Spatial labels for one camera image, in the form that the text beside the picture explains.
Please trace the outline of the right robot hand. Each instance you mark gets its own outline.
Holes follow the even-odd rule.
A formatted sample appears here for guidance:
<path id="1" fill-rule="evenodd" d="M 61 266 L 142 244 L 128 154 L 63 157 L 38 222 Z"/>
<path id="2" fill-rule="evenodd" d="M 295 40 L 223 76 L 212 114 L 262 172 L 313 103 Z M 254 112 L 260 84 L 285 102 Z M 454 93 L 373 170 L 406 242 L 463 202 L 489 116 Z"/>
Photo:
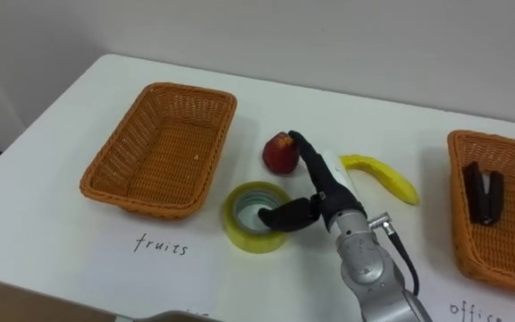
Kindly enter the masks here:
<path id="1" fill-rule="evenodd" d="M 288 135 L 299 149 L 316 193 L 309 198 L 293 199 L 278 208 L 261 208 L 257 212 L 260 221 L 274 232 L 291 233 L 322 217 L 326 230 L 330 231 L 339 217 L 356 215 L 360 225 L 367 230 L 367 212 L 354 193 L 335 179 L 322 155 L 301 133 L 289 131 Z"/>

